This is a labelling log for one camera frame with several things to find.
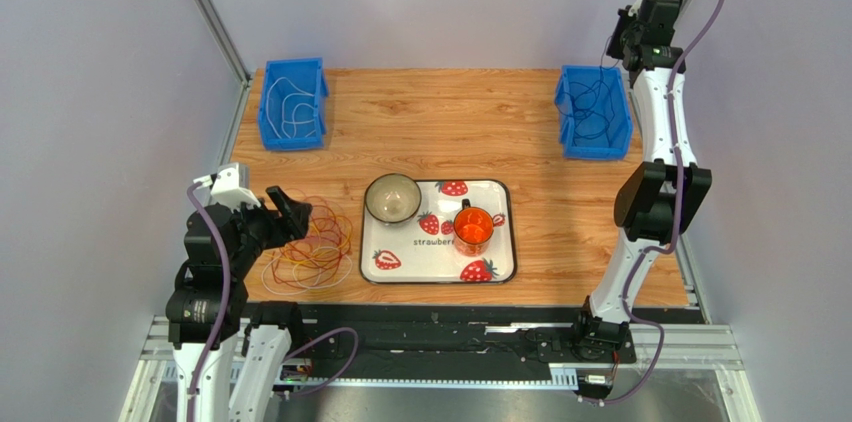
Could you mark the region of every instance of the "wire in bin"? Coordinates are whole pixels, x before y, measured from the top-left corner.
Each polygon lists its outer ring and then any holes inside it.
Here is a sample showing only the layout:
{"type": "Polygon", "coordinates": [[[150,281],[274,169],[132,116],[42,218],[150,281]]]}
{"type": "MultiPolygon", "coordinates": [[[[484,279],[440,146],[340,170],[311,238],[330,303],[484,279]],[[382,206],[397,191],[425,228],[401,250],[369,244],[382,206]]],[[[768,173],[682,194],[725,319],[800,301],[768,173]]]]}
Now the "wire in bin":
{"type": "MultiPolygon", "coordinates": [[[[287,107],[287,99],[289,99],[290,97],[294,97],[294,96],[295,97],[299,97],[299,96],[301,96],[301,97],[315,97],[316,94],[312,94],[310,92],[306,92],[306,91],[300,89],[288,77],[279,77],[278,79],[276,79],[275,82],[273,82],[272,85],[269,87],[269,90],[267,92],[267,95],[266,95],[266,121],[269,122],[269,126],[272,127],[272,131],[275,132],[275,136],[278,137],[279,139],[285,139],[285,138],[286,139],[293,139],[293,138],[296,137],[296,134],[298,132],[298,126],[314,123],[313,120],[303,120],[303,121],[300,121],[300,122],[296,122],[296,111],[299,110],[299,107],[307,107],[307,108],[311,109],[312,111],[314,110],[314,106],[312,104],[307,103],[307,102],[302,102],[300,104],[296,104],[296,106],[293,107],[292,112],[290,112],[290,119],[288,120],[288,119],[284,118],[284,109],[287,107]],[[274,89],[275,86],[278,85],[278,82],[281,82],[282,80],[286,80],[287,83],[289,83],[291,87],[293,87],[294,89],[297,90],[297,92],[293,92],[292,94],[288,94],[286,97],[284,97],[284,100],[281,101],[281,132],[284,133],[284,137],[281,136],[281,133],[278,132],[278,127],[276,127],[275,124],[272,122],[272,117],[270,116],[270,112],[269,112],[269,99],[271,98],[270,95],[272,95],[272,89],[274,89]],[[290,135],[290,134],[287,133],[287,130],[284,128],[285,124],[289,124],[289,125],[293,126],[293,135],[290,135]]],[[[316,132],[317,132],[316,129],[314,129],[310,133],[306,134],[304,137],[310,137],[310,136],[316,134],[316,132]]]]}
{"type": "MultiPolygon", "coordinates": [[[[593,82],[591,86],[580,83],[580,82],[569,82],[568,83],[569,85],[584,87],[586,89],[583,92],[580,92],[579,94],[577,94],[575,96],[569,95],[569,97],[571,98],[571,106],[572,106],[572,109],[573,109],[573,113],[566,114],[565,112],[562,112],[562,109],[560,109],[558,105],[556,106],[556,109],[559,110],[560,114],[562,114],[566,117],[572,117],[574,119],[574,121],[576,123],[575,128],[574,128],[574,139],[575,140],[576,139],[591,140],[591,139],[596,139],[596,138],[598,138],[602,135],[605,135],[607,133],[607,131],[609,130],[610,124],[612,124],[613,118],[615,118],[615,112],[612,109],[612,96],[613,96],[612,87],[609,84],[607,84],[606,82],[604,82],[604,68],[605,67],[603,66],[603,59],[604,59],[604,56],[606,55],[606,48],[609,46],[610,40],[612,40],[612,36],[609,36],[609,37],[606,38],[606,42],[604,42],[604,50],[603,50],[603,52],[601,52],[600,63],[598,64],[598,66],[600,68],[600,78],[598,80],[596,80],[595,82],[593,82]],[[597,105],[598,101],[601,100],[601,89],[603,87],[606,87],[606,95],[608,95],[609,99],[610,99],[609,108],[610,108],[610,111],[612,112],[612,115],[610,115],[610,116],[607,116],[605,113],[602,114],[602,113],[594,110],[594,107],[597,105]],[[583,105],[581,105],[580,104],[581,99],[583,99],[583,97],[586,97],[587,95],[588,96],[594,95],[594,98],[587,97],[587,99],[591,99],[591,103],[584,103],[583,105]],[[599,120],[603,121],[603,128],[597,130],[596,132],[584,134],[582,129],[581,129],[581,127],[583,127],[584,124],[589,125],[591,127],[597,127],[599,125],[599,124],[594,123],[595,118],[599,118],[599,120]]],[[[611,69],[611,68],[615,67],[616,65],[618,65],[618,63],[619,63],[619,61],[616,60],[615,63],[613,63],[611,66],[606,67],[606,68],[611,69]]]]}

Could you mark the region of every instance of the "blue plastic bin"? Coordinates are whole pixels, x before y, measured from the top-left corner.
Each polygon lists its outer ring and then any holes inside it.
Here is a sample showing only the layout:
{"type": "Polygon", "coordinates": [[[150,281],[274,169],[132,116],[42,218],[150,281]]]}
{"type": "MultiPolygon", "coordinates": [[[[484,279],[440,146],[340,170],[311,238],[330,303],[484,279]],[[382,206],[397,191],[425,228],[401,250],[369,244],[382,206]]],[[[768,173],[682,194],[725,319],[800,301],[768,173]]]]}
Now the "blue plastic bin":
{"type": "Polygon", "coordinates": [[[263,146],[267,150],[322,147],[327,97],[322,59],[267,62],[257,111],[263,146]]]}
{"type": "Polygon", "coordinates": [[[627,155],[633,121],[617,68],[565,65],[554,100],[563,156],[620,160],[627,155]]]}

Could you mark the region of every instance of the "cable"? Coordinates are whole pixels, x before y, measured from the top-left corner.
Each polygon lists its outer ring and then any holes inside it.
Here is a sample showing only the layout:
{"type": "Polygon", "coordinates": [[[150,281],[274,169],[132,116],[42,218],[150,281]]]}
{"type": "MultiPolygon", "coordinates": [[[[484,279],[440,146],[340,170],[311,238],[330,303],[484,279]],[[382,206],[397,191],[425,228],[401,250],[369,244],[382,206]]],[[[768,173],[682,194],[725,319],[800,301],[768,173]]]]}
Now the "cable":
{"type": "Polygon", "coordinates": [[[615,383],[615,376],[618,375],[618,364],[621,363],[621,358],[618,356],[618,351],[612,353],[612,370],[609,371],[612,377],[612,383],[615,383]]]}
{"type": "MultiPolygon", "coordinates": [[[[556,106],[556,110],[558,110],[561,115],[564,115],[565,117],[573,118],[576,121],[576,124],[574,126],[574,143],[575,144],[576,144],[577,140],[593,140],[593,139],[596,139],[598,137],[601,137],[602,135],[605,135],[609,131],[609,127],[612,124],[612,119],[607,117],[605,114],[602,114],[602,113],[598,112],[597,110],[595,110],[598,103],[602,102],[602,100],[601,100],[601,89],[603,87],[606,87],[606,93],[609,95],[610,111],[613,113],[613,117],[615,117],[615,111],[612,109],[612,87],[609,84],[607,84],[606,82],[604,82],[603,59],[604,59],[604,56],[606,55],[606,49],[607,49],[607,47],[609,47],[609,41],[610,40],[612,40],[612,36],[607,37],[606,41],[604,42],[604,50],[603,50],[603,52],[601,52],[600,61],[598,63],[598,69],[599,69],[598,80],[592,82],[591,85],[586,85],[586,84],[583,84],[583,83],[580,83],[580,82],[568,82],[569,86],[575,85],[575,86],[585,87],[585,89],[586,89],[583,92],[580,92],[579,94],[576,94],[576,95],[570,95],[570,90],[567,91],[569,93],[568,97],[571,100],[572,110],[571,110],[570,114],[563,112],[562,109],[559,107],[559,105],[556,106]],[[592,103],[591,103],[590,106],[582,107],[582,106],[580,106],[579,101],[584,96],[586,96],[587,94],[594,95],[594,99],[592,99],[592,103]],[[584,123],[588,124],[589,119],[591,119],[595,115],[600,117],[601,119],[603,119],[603,129],[597,130],[596,132],[593,132],[591,134],[582,134],[580,127],[582,127],[584,123]]],[[[616,65],[618,65],[618,62],[619,61],[616,60],[614,64],[612,64],[610,67],[606,67],[606,68],[611,69],[611,68],[615,67],[616,65]]]]}
{"type": "Polygon", "coordinates": [[[304,196],[303,200],[313,205],[308,234],[302,240],[273,251],[261,272],[261,283],[271,294],[294,296],[309,290],[328,289],[342,283],[354,267],[348,255],[352,250],[352,222],[349,218],[339,207],[335,212],[331,203],[322,197],[304,196]],[[340,275],[343,259],[348,260],[349,266],[340,275]],[[287,263],[292,266],[282,267],[287,263]],[[273,283],[286,285],[291,290],[276,290],[273,283]]]}
{"type": "Polygon", "coordinates": [[[349,354],[349,359],[346,360],[346,363],[343,364],[343,367],[341,367],[340,370],[338,370],[334,375],[332,375],[328,379],[324,380],[321,384],[316,385],[314,387],[311,387],[310,389],[304,389],[304,390],[300,390],[298,392],[292,392],[292,393],[289,392],[289,391],[278,392],[278,395],[281,396],[281,397],[284,397],[285,400],[289,400],[290,397],[304,397],[306,395],[313,394],[314,392],[318,392],[318,391],[326,388],[329,384],[331,384],[332,382],[337,380],[341,375],[343,375],[343,373],[346,372],[346,370],[349,369],[349,366],[352,365],[352,361],[355,360],[355,355],[358,353],[358,332],[355,332],[355,329],[353,329],[351,327],[340,327],[338,329],[330,330],[330,331],[322,334],[321,336],[317,337],[316,339],[314,339],[314,340],[308,342],[307,344],[303,345],[301,348],[297,349],[296,351],[291,352],[289,355],[287,355],[287,357],[284,357],[284,360],[281,361],[281,363],[283,364],[283,363],[287,362],[288,360],[290,360],[290,359],[296,357],[297,355],[305,352],[306,350],[310,349],[311,347],[319,344],[320,342],[322,342],[326,339],[330,339],[331,337],[333,337],[337,334],[342,334],[343,332],[352,334],[352,337],[354,338],[354,345],[352,346],[352,353],[349,354]]]}
{"type": "Polygon", "coordinates": [[[207,341],[204,342],[204,348],[201,350],[201,355],[198,356],[198,362],[195,364],[195,370],[192,371],[192,378],[189,382],[187,390],[186,402],[186,422],[194,422],[195,420],[195,396],[198,394],[198,379],[201,377],[201,370],[204,368],[204,362],[207,360],[207,355],[213,348],[213,344],[219,337],[219,331],[222,330],[222,324],[225,322],[225,310],[228,307],[228,299],[231,297],[231,264],[228,261],[228,249],[225,248],[225,241],[222,240],[222,234],[219,233],[219,228],[213,222],[207,209],[201,205],[201,202],[195,198],[195,190],[201,187],[201,182],[196,182],[186,189],[186,196],[189,198],[192,206],[204,220],[204,225],[210,230],[213,240],[216,241],[216,248],[219,249],[219,257],[222,259],[222,298],[219,304],[219,312],[216,314],[216,320],[213,322],[213,328],[210,329],[210,335],[207,336],[207,341]]]}
{"type": "MultiPolygon", "coordinates": [[[[292,94],[288,94],[281,101],[281,132],[284,132],[284,135],[287,136],[286,138],[294,139],[294,138],[296,138],[296,134],[297,134],[297,131],[298,131],[297,126],[315,123],[314,120],[303,120],[303,121],[300,121],[300,122],[296,122],[296,120],[295,120],[296,119],[296,110],[303,105],[306,106],[306,107],[310,107],[311,109],[315,109],[315,107],[313,105],[307,103],[307,102],[302,102],[300,104],[297,104],[295,107],[293,107],[293,111],[290,113],[290,120],[286,120],[286,119],[284,119],[284,108],[286,107],[287,99],[289,99],[290,97],[293,97],[293,96],[315,97],[316,94],[312,94],[310,92],[307,92],[305,90],[300,89],[299,87],[296,86],[296,84],[293,83],[292,80],[290,80],[289,77],[279,77],[278,79],[275,80],[275,82],[272,83],[272,85],[269,87],[269,90],[266,92],[266,121],[269,123],[269,126],[272,128],[272,131],[275,132],[275,136],[278,137],[279,139],[283,139],[284,137],[281,137],[281,134],[278,132],[278,128],[275,126],[275,124],[272,123],[272,115],[270,114],[270,111],[269,111],[269,100],[270,100],[270,96],[272,95],[272,89],[274,89],[275,86],[278,85],[278,82],[281,82],[282,80],[286,80],[290,84],[291,87],[293,87],[294,89],[297,90],[297,92],[293,92],[292,94]],[[284,124],[290,124],[290,125],[293,126],[293,135],[292,136],[290,136],[290,134],[288,134],[287,131],[284,130],[284,124]]],[[[310,137],[311,135],[314,135],[316,133],[317,133],[317,130],[316,130],[316,128],[314,128],[314,130],[312,130],[310,133],[305,135],[305,137],[310,137]]]]}
{"type": "Polygon", "coordinates": [[[642,375],[642,378],[639,379],[639,382],[630,390],[628,390],[624,395],[616,397],[612,400],[604,401],[603,399],[585,399],[591,402],[592,404],[603,407],[604,405],[613,405],[624,402],[633,396],[636,392],[638,392],[646,382],[648,382],[648,378],[651,377],[651,373],[654,371],[654,367],[657,365],[657,361],[660,360],[660,354],[663,351],[663,343],[665,341],[665,329],[661,324],[651,320],[645,320],[633,315],[633,311],[630,310],[630,307],[627,304],[627,292],[630,289],[630,284],[633,282],[633,277],[636,276],[636,272],[639,270],[639,267],[642,265],[642,262],[645,260],[645,257],[648,255],[650,251],[659,252],[660,254],[671,254],[675,251],[675,247],[677,246],[678,238],[680,236],[680,220],[681,220],[681,212],[683,210],[683,156],[680,151],[680,142],[678,139],[677,133],[677,117],[675,115],[675,97],[674,97],[674,83],[675,78],[677,77],[678,70],[680,70],[681,66],[683,66],[683,62],[686,60],[686,56],[692,51],[692,49],[698,44],[698,42],[704,37],[708,30],[710,30],[710,26],[713,25],[713,22],[716,21],[716,18],[719,16],[719,12],[722,11],[722,5],[725,3],[725,0],[718,0],[716,2],[716,8],[713,10],[713,13],[710,15],[710,18],[707,19],[707,23],[704,24],[704,27],[701,31],[698,32],[698,35],[695,36],[695,39],[686,46],[683,53],[678,57],[674,66],[672,67],[671,74],[669,75],[669,80],[667,83],[667,98],[669,102],[669,130],[671,131],[672,138],[672,151],[674,152],[675,161],[677,163],[677,186],[675,190],[675,207],[674,207],[674,221],[672,223],[672,239],[669,242],[669,246],[667,248],[659,248],[659,247],[649,247],[648,249],[640,252],[639,257],[636,258],[636,262],[633,264],[633,267],[630,269],[630,273],[627,276],[627,280],[624,282],[624,288],[621,291],[621,303],[624,306],[624,311],[630,317],[632,322],[636,322],[638,324],[650,325],[657,330],[660,331],[660,341],[657,343],[657,350],[654,352],[654,357],[651,359],[651,363],[648,364],[648,370],[645,371],[645,374],[642,375]]]}

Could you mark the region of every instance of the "rubber band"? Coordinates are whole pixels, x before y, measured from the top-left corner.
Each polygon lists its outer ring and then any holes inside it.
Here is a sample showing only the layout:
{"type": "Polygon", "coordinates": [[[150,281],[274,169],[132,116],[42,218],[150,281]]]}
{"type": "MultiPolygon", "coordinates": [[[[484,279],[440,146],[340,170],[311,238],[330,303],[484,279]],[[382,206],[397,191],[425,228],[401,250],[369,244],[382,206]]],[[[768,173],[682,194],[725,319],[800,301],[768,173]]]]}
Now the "rubber band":
{"type": "Polygon", "coordinates": [[[261,272],[261,282],[271,294],[293,296],[309,290],[328,289],[339,285],[352,273],[352,221],[339,207],[322,197],[302,197],[314,209],[304,239],[293,241],[271,252],[261,272]],[[349,266],[345,272],[343,259],[349,266]]]}

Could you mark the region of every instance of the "bowl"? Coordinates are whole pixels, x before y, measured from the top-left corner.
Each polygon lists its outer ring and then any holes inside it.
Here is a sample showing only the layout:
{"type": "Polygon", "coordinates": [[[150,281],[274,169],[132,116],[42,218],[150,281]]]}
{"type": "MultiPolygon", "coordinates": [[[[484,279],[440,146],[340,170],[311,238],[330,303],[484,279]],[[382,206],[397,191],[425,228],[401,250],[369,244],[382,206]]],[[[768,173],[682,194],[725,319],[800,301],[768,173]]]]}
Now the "bowl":
{"type": "Polygon", "coordinates": [[[405,222],[420,208],[422,200],[417,182],[402,174],[387,174],[367,188],[364,205],[376,220],[386,224],[405,222]]]}

